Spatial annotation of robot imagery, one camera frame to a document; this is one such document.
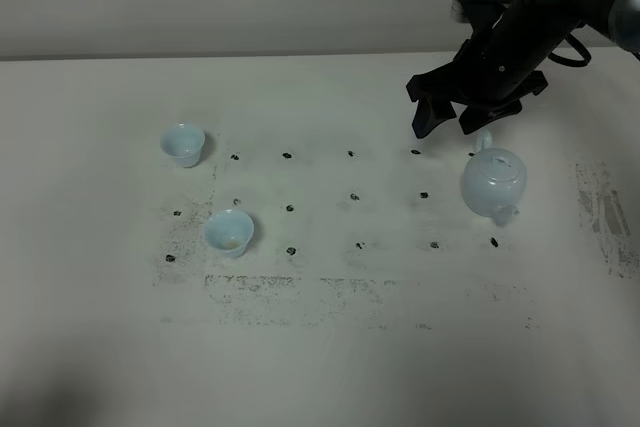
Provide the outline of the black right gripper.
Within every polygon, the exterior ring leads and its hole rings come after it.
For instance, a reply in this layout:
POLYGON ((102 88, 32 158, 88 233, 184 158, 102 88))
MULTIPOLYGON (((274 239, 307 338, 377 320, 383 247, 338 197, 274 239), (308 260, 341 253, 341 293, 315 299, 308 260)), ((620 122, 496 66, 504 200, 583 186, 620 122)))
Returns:
POLYGON ((415 136, 425 138, 455 119, 452 103, 468 106, 459 117, 465 135, 519 114, 519 104, 501 107, 516 100, 527 78, 579 26, 558 7, 515 0, 491 30, 471 35, 451 62, 411 78, 415 136))

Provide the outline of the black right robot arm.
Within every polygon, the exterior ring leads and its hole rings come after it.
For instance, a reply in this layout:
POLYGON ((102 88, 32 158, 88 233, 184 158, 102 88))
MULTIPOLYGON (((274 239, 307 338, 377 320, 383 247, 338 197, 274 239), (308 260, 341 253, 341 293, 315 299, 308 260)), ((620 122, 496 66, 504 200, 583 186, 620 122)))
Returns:
POLYGON ((415 75, 407 92, 417 109, 417 138, 458 119, 471 134, 518 114, 522 97, 548 85, 539 65, 549 59, 582 68, 591 55, 573 36, 588 26, 623 50, 639 53, 639 0, 454 0, 472 35, 453 60, 415 75))

